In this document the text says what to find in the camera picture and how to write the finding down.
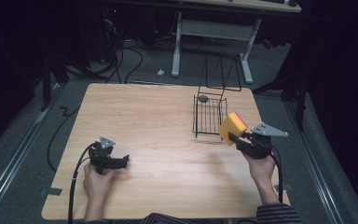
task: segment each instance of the human hand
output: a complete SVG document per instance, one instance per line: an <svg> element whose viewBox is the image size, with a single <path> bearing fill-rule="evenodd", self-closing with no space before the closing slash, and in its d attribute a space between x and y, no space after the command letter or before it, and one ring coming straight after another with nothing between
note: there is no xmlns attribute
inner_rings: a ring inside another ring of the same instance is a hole
<svg viewBox="0 0 358 224"><path fill-rule="evenodd" d="M279 199L271 182L272 174L276 166L275 160L273 160L271 156L257 160L244 153L242 153L242 155L249 163L249 171L257 186L262 204L278 203Z"/></svg>
<svg viewBox="0 0 358 224"><path fill-rule="evenodd" d="M84 166L83 188L89 197L85 216L86 221L103 219L105 199L112 187L115 172L115 170L108 170L104 171L103 175L99 175L95 166L90 163Z"/></svg>

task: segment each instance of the small object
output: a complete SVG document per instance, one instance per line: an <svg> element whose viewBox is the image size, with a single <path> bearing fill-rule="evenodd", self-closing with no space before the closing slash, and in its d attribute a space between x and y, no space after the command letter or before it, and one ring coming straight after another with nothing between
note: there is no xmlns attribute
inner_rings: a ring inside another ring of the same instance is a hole
<svg viewBox="0 0 358 224"><path fill-rule="evenodd" d="M236 112L231 112L220 126L219 134L222 136L223 140L231 146L234 142L230 140L228 133L240 137L247 129L248 126L243 122L240 116Z"/></svg>
<svg viewBox="0 0 358 224"><path fill-rule="evenodd" d="M290 7L296 7L298 5L298 2L297 0L289 0L288 4Z"/></svg>
<svg viewBox="0 0 358 224"><path fill-rule="evenodd" d="M279 185L275 185L274 188L275 188L276 191L279 191ZM290 183L282 183L282 188L283 188L284 190L286 190L286 191L289 191L289 190L291 190L293 187L292 187L292 185L291 185Z"/></svg>
<svg viewBox="0 0 358 224"><path fill-rule="evenodd" d="M206 95L201 95L201 96L199 96L199 101L200 101L201 103L205 104L205 103L208 103L208 102L209 102L209 98L208 98L208 96L206 96Z"/></svg>
<svg viewBox="0 0 358 224"><path fill-rule="evenodd" d="M157 72L157 75L159 75L159 76L162 76L162 75L164 75L164 71L162 71L162 69L159 69L159 71Z"/></svg>
<svg viewBox="0 0 358 224"><path fill-rule="evenodd" d="M260 0L260 1L284 4L284 0Z"/></svg>
<svg viewBox="0 0 358 224"><path fill-rule="evenodd" d="M42 188L40 191L41 196L47 196L47 195L57 195L60 196L62 192L62 189L55 189L55 188Z"/></svg>

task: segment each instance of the white desk leg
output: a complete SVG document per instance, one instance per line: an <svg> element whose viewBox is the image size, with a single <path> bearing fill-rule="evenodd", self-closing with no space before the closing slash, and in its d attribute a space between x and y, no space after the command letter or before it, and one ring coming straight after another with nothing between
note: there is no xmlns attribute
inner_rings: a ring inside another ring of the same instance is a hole
<svg viewBox="0 0 358 224"><path fill-rule="evenodd" d="M175 52L173 53L173 62L172 62L173 77L179 76L181 33L182 33L182 12L178 12L178 22L176 26L176 44L175 44Z"/></svg>
<svg viewBox="0 0 358 224"><path fill-rule="evenodd" d="M253 28L253 30L251 32L251 36L250 36L249 41L248 41L248 45L246 46L246 51L244 53L240 54L240 59L241 59L241 64L242 64L242 71L243 71L243 74L245 76L245 82L247 84L252 84L253 83L251 70L249 69L249 64L248 64L248 57L249 57L249 53L251 52L252 45L255 42L255 36L257 35L257 31L258 31L258 27L260 26L260 22L261 22L261 20L257 20L255 22L254 28Z"/></svg>

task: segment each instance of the floor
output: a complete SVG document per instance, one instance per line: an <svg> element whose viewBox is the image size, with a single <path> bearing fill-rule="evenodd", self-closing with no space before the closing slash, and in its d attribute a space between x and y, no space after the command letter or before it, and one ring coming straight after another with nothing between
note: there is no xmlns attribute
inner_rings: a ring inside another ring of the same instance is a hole
<svg viewBox="0 0 358 224"><path fill-rule="evenodd" d="M123 49L123 61L118 73L109 83L198 85L205 52L208 54L210 74L216 73L216 65L223 56L224 71L232 62L229 53L216 54L206 45L185 43L182 51L181 74L171 77L172 42L158 42L154 47L137 41L127 41ZM241 85L251 90L268 84L275 78L290 45L266 49L254 45L249 57L254 83ZM103 65L94 63L93 69ZM52 81L53 101L47 110L43 105L42 85L35 88L36 96L13 119L0 139L0 223L64 223L41 217L46 194L54 177L49 166L57 167L66 140L76 119L76 113L67 117L81 104L89 77L71 75L67 85ZM281 150L283 180L291 205L298 211L304 223L358 223L358 201L351 183L324 137L323 129L315 115L311 99L307 98L304 115L305 132L294 123L296 101L283 102L280 91L266 91L255 95L262 120L267 124L289 132L289 138L276 138L275 147Z"/></svg>

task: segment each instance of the finger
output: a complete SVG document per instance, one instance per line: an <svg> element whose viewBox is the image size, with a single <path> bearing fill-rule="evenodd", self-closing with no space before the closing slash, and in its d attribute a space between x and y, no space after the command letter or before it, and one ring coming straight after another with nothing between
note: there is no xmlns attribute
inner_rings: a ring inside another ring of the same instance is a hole
<svg viewBox="0 0 358 224"><path fill-rule="evenodd" d="M91 166L90 163L87 163L87 164L84 166L84 174L85 174L85 176L89 176L90 166Z"/></svg>
<svg viewBox="0 0 358 224"><path fill-rule="evenodd" d="M97 167L89 163L89 172L94 175L95 173L97 173Z"/></svg>
<svg viewBox="0 0 358 224"><path fill-rule="evenodd" d="M116 170L108 170L108 172L106 173L107 176L109 176L110 178L112 178L116 173Z"/></svg>

